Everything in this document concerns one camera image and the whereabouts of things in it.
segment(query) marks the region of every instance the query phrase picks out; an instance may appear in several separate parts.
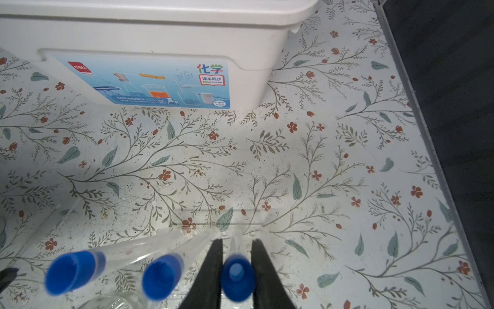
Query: black object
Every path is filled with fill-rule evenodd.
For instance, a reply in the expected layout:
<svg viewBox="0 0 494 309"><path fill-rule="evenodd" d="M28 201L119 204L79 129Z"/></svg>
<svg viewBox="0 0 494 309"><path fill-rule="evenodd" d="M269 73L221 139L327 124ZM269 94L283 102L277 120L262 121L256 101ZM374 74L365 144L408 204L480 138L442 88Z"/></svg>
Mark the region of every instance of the black object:
<svg viewBox="0 0 494 309"><path fill-rule="evenodd" d="M215 239L189 293L179 309L219 309L221 304L221 269L223 240Z"/></svg>
<svg viewBox="0 0 494 309"><path fill-rule="evenodd" d="M494 2L387 0L383 9L494 304Z"/></svg>
<svg viewBox="0 0 494 309"><path fill-rule="evenodd" d="M17 277L17 272L19 270L17 268L6 268L0 271L0 293L5 290L5 288L12 283Z"/></svg>
<svg viewBox="0 0 494 309"><path fill-rule="evenodd" d="M254 309L296 309L260 239L252 241L251 264L255 273Z"/></svg>

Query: orange liquid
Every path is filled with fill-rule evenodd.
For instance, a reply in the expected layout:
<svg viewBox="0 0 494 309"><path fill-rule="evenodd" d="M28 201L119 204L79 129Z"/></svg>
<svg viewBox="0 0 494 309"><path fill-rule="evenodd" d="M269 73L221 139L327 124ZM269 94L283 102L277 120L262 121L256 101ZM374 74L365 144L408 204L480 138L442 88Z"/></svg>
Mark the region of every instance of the orange liquid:
<svg viewBox="0 0 494 309"><path fill-rule="evenodd" d="M148 91L152 97L170 97L168 92L164 91Z"/></svg>

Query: product label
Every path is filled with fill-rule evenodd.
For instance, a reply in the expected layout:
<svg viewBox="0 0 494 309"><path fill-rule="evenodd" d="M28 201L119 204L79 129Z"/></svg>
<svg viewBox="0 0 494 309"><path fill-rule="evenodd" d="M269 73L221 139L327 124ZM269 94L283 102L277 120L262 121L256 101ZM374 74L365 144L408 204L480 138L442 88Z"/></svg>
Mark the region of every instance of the product label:
<svg viewBox="0 0 494 309"><path fill-rule="evenodd" d="M230 108L226 61L60 52L52 55L115 104Z"/></svg>

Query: blue cap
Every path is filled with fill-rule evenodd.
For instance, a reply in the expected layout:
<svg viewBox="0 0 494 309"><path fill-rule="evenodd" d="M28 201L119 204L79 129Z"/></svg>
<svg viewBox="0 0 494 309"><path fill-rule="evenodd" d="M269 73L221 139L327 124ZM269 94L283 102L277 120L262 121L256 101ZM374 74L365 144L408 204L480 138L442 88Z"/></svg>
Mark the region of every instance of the blue cap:
<svg viewBox="0 0 494 309"><path fill-rule="evenodd" d="M153 301L170 295L182 275L183 261L179 256L167 254L149 264L142 274L142 291Z"/></svg>
<svg viewBox="0 0 494 309"><path fill-rule="evenodd" d="M95 270L96 260L91 252L80 251L63 254L57 257L48 268L44 286L48 293L61 295L88 283Z"/></svg>
<svg viewBox="0 0 494 309"><path fill-rule="evenodd" d="M255 288L254 269L242 255L230 256L223 265L221 287L233 302L243 302Z"/></svg>

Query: white box lid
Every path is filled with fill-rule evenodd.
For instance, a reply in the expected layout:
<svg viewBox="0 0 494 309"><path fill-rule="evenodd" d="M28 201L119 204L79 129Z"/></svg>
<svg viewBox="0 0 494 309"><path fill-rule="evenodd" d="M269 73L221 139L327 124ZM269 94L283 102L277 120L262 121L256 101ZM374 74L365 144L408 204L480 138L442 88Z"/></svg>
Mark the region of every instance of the white box lid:
<svg viewBox="0 0 494 309"><path fill-rule="evenodd" d="M0 0L2 15L293 25L318 0Z"/></svg>

